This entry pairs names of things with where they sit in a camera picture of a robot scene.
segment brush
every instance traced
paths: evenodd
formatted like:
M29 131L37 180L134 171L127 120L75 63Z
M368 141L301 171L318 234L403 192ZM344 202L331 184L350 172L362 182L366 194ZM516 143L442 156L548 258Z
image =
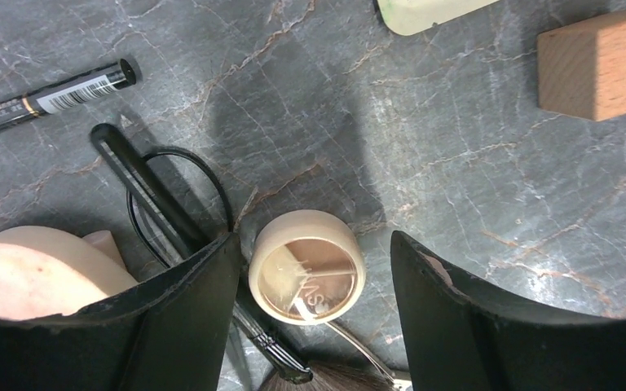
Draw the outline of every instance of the brush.
M113 125L100 124L90 132L90 140L112 171L121 179L128 192L138 200L146 214L168 236L179 255L187 258L199 251L204 243L205 234L153 173L146 163L146 158L135 150L121 131ZM225 207L228 208L228 203L224 201ZM255 302L245 279L241 280L236 293L233 319L275 368L276 375L271 376L261 390L393 389L388 379L365 371L326 362L311 362L309 365L290 348L291 344L282 338L278 327Z

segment gold band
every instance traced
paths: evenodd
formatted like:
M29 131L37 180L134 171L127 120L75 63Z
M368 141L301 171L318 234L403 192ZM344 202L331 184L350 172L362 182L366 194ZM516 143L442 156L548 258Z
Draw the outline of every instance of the gold band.
M30 102L28 102L28 97L27 96L23 97L23 105L25 106L25 108L28 109L30 114L32 114L33 116L39 116L39 113L34 111L34 109L32 109L32 106L30 106Z

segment wooden block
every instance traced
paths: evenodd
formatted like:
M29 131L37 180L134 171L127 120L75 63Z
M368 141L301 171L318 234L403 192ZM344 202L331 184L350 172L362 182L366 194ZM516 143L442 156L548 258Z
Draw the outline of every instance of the wooden block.
M603 121L626 114L626 11L538 37L539 106Z

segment barcode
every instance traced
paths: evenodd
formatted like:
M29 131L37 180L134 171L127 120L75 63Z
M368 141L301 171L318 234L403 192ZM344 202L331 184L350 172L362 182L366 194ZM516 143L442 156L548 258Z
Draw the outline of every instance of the barcode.
M69 92L65 95L52 98L49 103L59 111L63 111L67 108L72 108L78 104L90 102L92 99L97 99L111 94L115 89L109 84L108 81L97 81L94 84L82 87L80 90Z

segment brush bristles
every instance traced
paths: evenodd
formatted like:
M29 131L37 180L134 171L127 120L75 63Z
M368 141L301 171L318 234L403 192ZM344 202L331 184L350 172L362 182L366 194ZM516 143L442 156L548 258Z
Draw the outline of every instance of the brush bristles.
M392 385L382 377L343 365L311 362L313 380L291 384L276 372L272 373L260 391L392 391Z

